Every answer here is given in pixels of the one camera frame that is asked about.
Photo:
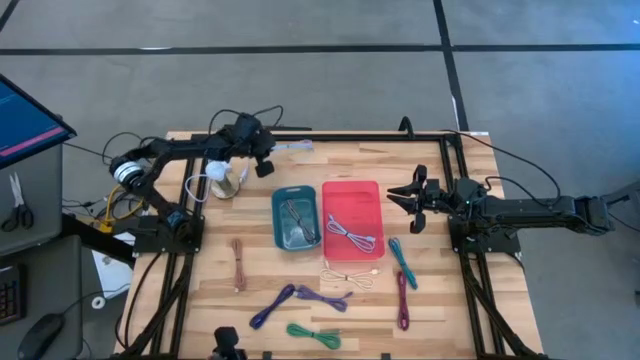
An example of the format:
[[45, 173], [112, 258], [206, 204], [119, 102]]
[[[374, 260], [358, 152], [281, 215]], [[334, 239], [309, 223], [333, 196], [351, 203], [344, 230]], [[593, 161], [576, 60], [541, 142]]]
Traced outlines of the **black handled scissors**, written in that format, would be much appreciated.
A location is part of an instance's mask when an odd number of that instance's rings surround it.
[[10, 215], [0, 225], [0, 230], [12, 232], [18, 227], [31, 229], [34, 225], [34, 215], [24, 200], [19, 175], [14, 173], [9, 176], [9, 179], [14, 197], [14, 206]]

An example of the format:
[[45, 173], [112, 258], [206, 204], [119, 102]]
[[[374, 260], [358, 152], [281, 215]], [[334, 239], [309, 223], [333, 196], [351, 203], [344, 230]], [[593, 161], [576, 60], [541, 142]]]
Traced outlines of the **black computer mouse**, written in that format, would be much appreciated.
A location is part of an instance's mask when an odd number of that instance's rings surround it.
[[41, 360], [64, 324], [63, 313], [43, 315], [22, 338], [17, 349], [17, 360]]

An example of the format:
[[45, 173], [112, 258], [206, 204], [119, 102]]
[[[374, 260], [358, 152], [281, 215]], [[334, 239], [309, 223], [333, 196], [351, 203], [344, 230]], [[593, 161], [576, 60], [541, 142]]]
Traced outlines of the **black aluminium table frame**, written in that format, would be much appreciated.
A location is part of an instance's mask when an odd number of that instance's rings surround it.
[[371, 180], [381, 190], [410, 181], [417, 165], [448, 181], [497, 171], [486, 142], [453, 145], [444, 132], [314, 132], [310, 151], [272, 155], [275, 171], [250, 177], [230, 200], [199, 197], [189, 207], [205, 219], [200, 251], [191, 257], [144, 254], [115, 346], [119, 358], [203, 360], [214, 331], [232, 326], [248, 357], [280, 359], [473, 359], [507, 341], [464, 288], [444, 215], [419, 234], [389, 200], [381, 203], [384, 233], [401, 241], [419, 287], [407, 294], [410, 326], [397, 325], [398, 264], [373, 262], [374, 285], [327, 282], [321, 249], [288, 253], [273, 241], [271, 196], [281, 187]]

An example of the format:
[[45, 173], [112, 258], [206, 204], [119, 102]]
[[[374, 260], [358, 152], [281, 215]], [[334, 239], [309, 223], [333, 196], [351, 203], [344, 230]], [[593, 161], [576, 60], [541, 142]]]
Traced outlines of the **red translucent plastic bin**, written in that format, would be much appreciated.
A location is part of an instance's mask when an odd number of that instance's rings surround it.
[[322, 185], [323, 252], [330, 262], [375, 262], [385, 254], [379, 185], [327, 181]]

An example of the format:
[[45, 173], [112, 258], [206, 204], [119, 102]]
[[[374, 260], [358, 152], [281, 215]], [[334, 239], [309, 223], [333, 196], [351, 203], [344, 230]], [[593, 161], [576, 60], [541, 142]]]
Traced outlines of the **white paper sheet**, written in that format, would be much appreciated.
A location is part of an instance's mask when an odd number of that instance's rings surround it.
[[130, 289], [133, 270], [127, 264], [95, 250], [92, 251], [92, 255], [107, 300]]

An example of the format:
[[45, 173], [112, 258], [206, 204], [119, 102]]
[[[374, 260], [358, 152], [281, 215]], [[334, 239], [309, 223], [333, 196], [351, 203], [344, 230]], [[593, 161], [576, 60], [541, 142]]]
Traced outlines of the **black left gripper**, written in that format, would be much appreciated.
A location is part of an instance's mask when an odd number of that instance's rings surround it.
[[[263, 130], [261, 127], [259, 132], [256, 132], [254, 136], [245, 142], [236, 142], [232, 135], [233, 126], [225, 126], [218, 131], [218, 135], [224, 140], [225, 144], [220, 151], [220, 160], [229, 160], [232, 157], [246, 157], [253, 155], [253, 147], [258, 143], [261, 136], [261, 144], [264, 147], [273, 147], [276, 144], [276, 140], [271, 132]], [[254, 156], [256, 160], [255, 172], [259, 178], [264, 178], [275, 171], [274, 164], [269, 159], [271, 149], [268, 148], [262, 153]]]

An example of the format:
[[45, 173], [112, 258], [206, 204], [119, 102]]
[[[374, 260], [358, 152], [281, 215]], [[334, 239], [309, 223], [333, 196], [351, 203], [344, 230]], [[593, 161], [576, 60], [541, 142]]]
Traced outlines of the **grey side desk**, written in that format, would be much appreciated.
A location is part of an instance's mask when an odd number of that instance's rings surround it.
[[0, 170], [0, 223], [14, 206], [9, 176], [19, 175], [23, 197], [34, 214], [31, 229], [0, 230], [0, 268], [26, 269], [26, 316], [0, 326], [0, 360], [17, 360], [26, 332], [43, 315], [63, 313], [65, 324], [41, 360], [71, 360], [82, 351], [81, 246], [62, 231], [62, 147], [33, 155]]

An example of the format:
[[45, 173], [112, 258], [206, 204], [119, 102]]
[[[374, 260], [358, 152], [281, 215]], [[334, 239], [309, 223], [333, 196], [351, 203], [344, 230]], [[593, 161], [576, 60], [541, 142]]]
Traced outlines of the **black keyboard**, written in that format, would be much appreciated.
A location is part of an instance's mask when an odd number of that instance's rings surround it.
[[26, 269], [22, 264], [0, 268], [0, 326], [26, 316]]

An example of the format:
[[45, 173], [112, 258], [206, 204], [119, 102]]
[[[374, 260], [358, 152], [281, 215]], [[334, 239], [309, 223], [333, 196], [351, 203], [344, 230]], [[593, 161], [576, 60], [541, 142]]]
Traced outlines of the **teal plastic basket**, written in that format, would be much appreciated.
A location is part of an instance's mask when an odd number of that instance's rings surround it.
[[274, 242], [285, 251], [305, 251], [320, 245], [316, 192], [307, 185], [276, 190], [271, 197]]

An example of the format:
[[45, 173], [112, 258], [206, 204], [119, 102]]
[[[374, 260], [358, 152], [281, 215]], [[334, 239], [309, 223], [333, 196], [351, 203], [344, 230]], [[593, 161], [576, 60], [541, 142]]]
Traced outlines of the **computer monitor with blue screen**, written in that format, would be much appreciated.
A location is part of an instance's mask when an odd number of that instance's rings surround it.
[[77, 131], [0, 73], [0, 170], [77, 136]]

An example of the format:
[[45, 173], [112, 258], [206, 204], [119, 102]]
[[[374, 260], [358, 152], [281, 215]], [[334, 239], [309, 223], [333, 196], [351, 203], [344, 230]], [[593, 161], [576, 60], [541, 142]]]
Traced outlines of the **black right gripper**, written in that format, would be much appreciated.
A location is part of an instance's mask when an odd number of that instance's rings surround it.
[[[387, 190], [388, 193], [393, 194], [387, 196], [389, 200], [400, 206], [408, 215], [414, 216], [414, 220], [410, 223], [410, 232], [412, 234], [418, 234], [424, 230], [426, 226], [426, 216], [423, 213], [421, 200], [418, 197], [409, 197], [419, 195], [426, 186], [426, 180], [427, 167], [425, 165], [418, 165], [408, 185], [389, 188]], [[427, 209], [433, 212], [455, 212], [455, 209], [451, 206], [451, 196], [443, 190], [440, 198], [432, 199], [426, 196], [424, 204]]]

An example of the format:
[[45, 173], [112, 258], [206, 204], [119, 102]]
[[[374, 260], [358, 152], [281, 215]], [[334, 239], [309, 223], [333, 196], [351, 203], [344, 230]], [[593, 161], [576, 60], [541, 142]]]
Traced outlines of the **bulb lamp with brass base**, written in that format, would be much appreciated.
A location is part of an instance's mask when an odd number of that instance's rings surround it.
[[240, 189], [240, 177], [229, 162], [210, 160], [205, 167], [210, 190], [219, 199], [234, 197]]

